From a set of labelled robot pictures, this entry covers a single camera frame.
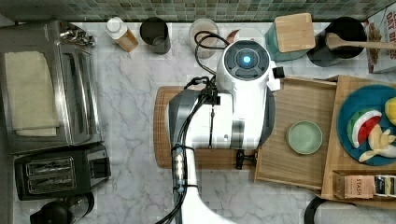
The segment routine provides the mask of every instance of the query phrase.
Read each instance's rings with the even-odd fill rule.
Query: black kettle
[[[30,216],[31,224],[72,224],[91,212],[94,198],[91,192],[68,196],[47,203],[40,211]]]

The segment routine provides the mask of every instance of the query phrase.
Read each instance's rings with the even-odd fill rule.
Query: blue light
[[[250,57],[249,56],[245,56],[244,57],[244,63],[250,63]]]

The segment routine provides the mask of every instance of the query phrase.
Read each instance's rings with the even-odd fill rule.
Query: marble countertop
[[[190,49],[188,23],[168,23],[172,48],[165,55],[149,52],[138,32],[140,23],[127,23],[139,46],[123,51],[105,32],[105,23],[77,23],[97,37],[93,63],[99,90],[106,148],[111,157],[110,180],[93,191],[96,204],[80,224],[155,223],[173,209],[172,176],[155,161],[152,124],[157,90],[184,86],[193,77],[207,76]],[[266,33],[271,23],[219,23],[220,35],[252,27]],[[315,23],[319,32],[326,23]],[[221,52],[204,60],[215,69]],[[335,75],[395,82],[396,75],[368,74],[365,51],[352,60],[328,68],[317,67],[306,56],[278,63],[286,76],[327,78]],[[203,201],[236,223],[302,224],[304,210],[315,197],[307,189],[270,182],[253,183],[249,171],[200,171]],[[48,201],[20,202],[14,190],[14,223],[29,224],[29,216]],[[361,207],[382,223],[393,223],[390,211]]]

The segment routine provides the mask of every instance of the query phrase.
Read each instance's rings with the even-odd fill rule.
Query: tile backsplash
[[[58,18],[67,21],[124,21],[160,17],[165,21],[273,21],[309,12],[314,21],[349,16],[364,20],[396,0],[1,0],[0,14],[16,21]]]

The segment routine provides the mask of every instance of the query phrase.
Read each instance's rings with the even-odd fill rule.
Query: food on plate
[[[385,103],[385,114],[390,123],[396,125],[396,97],[393,97]]]
[[[389,129],[382,133],[381,127],[376,124],[369,134],[369,146],[371,150],[361,154],[359,162],[368,161],[376,155],[396,158],[396,147],[391,145],[391,143],[395,141],[396,136],[389,134]]]
[[[350,119],[346,133],[353,147],[358,148],[369,136],[374,126],[381,120],[382,113],[367,108],[356,112]]]

